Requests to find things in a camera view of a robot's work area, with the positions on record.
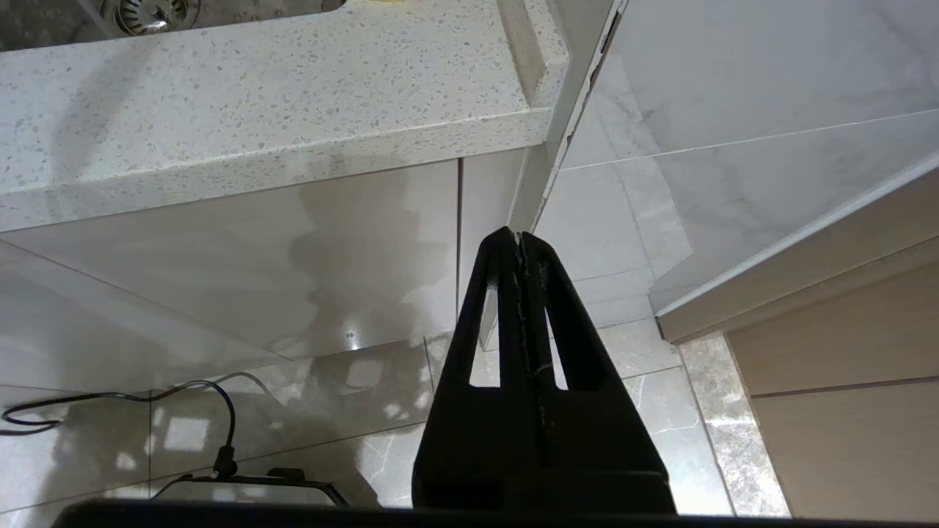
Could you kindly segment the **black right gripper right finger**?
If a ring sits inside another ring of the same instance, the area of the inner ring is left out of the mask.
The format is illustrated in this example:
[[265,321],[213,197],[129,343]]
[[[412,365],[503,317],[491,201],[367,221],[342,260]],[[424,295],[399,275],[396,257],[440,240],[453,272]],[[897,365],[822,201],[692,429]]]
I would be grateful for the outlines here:
[[527,377],[551,505],[674,514],[670,478],[555,250],[521,235]]

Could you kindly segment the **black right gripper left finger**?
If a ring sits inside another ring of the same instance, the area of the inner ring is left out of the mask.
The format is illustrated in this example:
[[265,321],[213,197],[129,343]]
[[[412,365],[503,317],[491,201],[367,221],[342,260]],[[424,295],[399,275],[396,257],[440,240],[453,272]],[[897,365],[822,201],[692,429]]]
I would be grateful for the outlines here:
[[[497,287],[500,385],[472,385],[489,285]],[[544,509],[544,434],[537,377],[544,312],[531,306],[529,265],[501,227],[478,247],[412,474],[418,508]]]

